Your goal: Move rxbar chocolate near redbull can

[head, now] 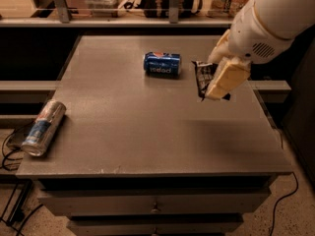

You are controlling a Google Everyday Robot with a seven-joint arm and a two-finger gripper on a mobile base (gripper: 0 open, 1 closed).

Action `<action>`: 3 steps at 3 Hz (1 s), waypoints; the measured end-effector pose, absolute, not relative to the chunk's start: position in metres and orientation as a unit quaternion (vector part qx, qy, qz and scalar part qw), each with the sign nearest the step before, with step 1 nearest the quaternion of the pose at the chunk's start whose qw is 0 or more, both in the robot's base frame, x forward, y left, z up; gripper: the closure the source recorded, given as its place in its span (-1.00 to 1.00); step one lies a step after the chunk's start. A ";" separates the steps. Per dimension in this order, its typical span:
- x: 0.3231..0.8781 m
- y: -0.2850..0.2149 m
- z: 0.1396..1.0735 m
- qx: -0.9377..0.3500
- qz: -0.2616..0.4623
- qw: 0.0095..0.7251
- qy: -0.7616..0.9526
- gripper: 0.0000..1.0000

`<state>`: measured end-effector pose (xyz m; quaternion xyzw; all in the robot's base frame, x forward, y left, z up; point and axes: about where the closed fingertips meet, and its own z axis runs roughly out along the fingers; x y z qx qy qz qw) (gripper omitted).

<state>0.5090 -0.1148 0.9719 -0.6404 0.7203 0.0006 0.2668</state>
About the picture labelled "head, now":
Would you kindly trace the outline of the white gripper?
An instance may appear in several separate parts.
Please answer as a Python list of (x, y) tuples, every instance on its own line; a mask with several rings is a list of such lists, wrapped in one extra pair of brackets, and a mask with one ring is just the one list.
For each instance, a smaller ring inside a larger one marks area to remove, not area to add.
[[(224, 98), (249, 78), (251, 62), (266, 64), (289, 49), (292, 43), (292, 39), (271, 33), (259, 18), (256, 0), (249, 0), (234, 17), (230, 31), (225, 31), (208, 57), (209, 63), (219, 65), (205, 98)], [(246, 60), (227, 58), (229, 51)]]

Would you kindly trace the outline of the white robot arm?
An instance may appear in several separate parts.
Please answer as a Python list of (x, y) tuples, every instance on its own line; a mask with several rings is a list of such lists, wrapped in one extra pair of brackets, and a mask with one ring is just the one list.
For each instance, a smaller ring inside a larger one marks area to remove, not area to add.
[(253, 64), (266, 64), (288, 50), (315, 24), (314, 9), (315, 0), (249, 0), (208, 58), (218, 67), (205, 97), (225, 97), (249, 78)]

